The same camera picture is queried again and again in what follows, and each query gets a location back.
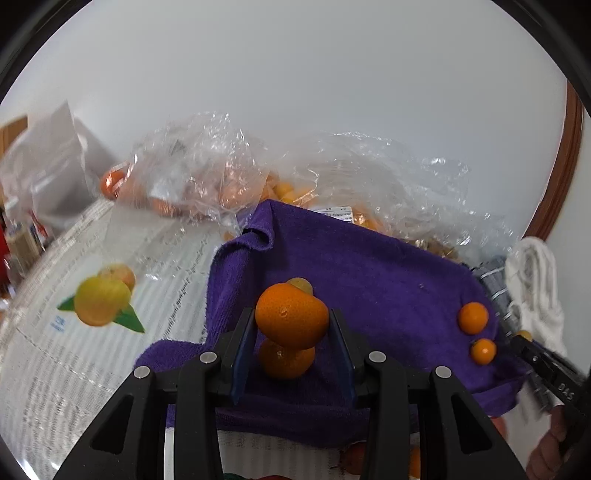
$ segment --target stacked oranges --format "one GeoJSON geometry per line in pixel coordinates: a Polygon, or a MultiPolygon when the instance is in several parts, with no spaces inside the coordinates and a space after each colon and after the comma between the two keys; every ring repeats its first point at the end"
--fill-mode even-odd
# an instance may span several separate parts
{"type": "Polygon", "coordinates": [[[258,353],[265,373],[279,380],[302,376],[329,326],[329,310],[304,278],[267,288],[256,303],[256,325],[267,338],[258,353]]]}

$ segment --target finger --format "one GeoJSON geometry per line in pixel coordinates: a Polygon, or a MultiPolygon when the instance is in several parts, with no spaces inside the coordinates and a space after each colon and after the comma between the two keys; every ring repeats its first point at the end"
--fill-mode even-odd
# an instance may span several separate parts
{"type": "Polygon", "coordinates": [[[528,480],[540,480],[538,477],[536,477],[536,475],[531,467],[531,463],[527,464],[527,468],[525,469],[525,474],[527,475],[528,480]]]}
{"type": "Polygon", "coordinates": [[[546,462],[546,466],[553,472],[557,471],[562,465],[562,458],[560,457],[560,447],[556,437],[550,432],[546,433],[540,440],[538,448],[546,462]]]}
{"type": "Polygon", "coordinates": [[[546,462],[542,458],[540,448],[537,447],[530,456],[531,469],[539,480],[549,480],[554,476],[554,472],[548,468],[546,462]]]}
{"type": "Polygon", "coordinates": [[[550,433],[562,442],[566,438],[566,421],[564,419],[564,405],[556,405],[550,412],[550,433]]]}

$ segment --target white towel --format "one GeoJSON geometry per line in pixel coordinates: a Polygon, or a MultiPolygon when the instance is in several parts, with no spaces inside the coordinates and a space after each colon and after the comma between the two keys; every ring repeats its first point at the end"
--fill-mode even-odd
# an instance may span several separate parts
{"type": "Polygon", "coordinates": [[[556,259],[539,238],[521,240],[505,263],[510,311],[534,340],[566,356],[562,341],[564,313],[558,300],[556,259]]]}

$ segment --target plastic bag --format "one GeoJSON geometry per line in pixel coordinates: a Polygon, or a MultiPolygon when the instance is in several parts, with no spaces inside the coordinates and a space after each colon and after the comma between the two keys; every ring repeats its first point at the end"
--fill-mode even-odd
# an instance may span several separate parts
{"type": "Polygon", "coordinates": [[[97,197],[97,178],[66,103],[25,131],[0,163],[7,215],[33,212],[54,234],[69,228],[97,197]]]}
{"type": "Polygon", "coordinates": [[[469,169],[462,163],[417,160],[397,142],[347,133],[299,139],[278,169],[263,197],[340,216],[470,265],[511,249],[512,232],[500,219],[465,209],[469,169]]]}
{"type": "Polygon", "coordinates": [[[166,245],[157,238],[182,238],[205,221],[216,222],[226,238],[239,235],[267,178],[258,161],[264,152],[261,141],[218,113],[196,115],[147,136],[134,147],[119,187],[107,253],[149,274],[145,264],[138,265],[146,257],[139,252],[166,256],[166,245]]]}

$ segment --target red object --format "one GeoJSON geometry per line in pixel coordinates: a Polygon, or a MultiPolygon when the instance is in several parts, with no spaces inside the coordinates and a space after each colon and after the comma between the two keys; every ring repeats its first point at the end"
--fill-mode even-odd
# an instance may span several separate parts
{"type": "Polygon", "coordinates": [[[10,253],[6,239],[4,238],[4,232],[2,232],[2,238],[0,239],[0,284],[8,284],[8,274],[6,272],[6,265],[4,265],[4,256],[10,253]]]}

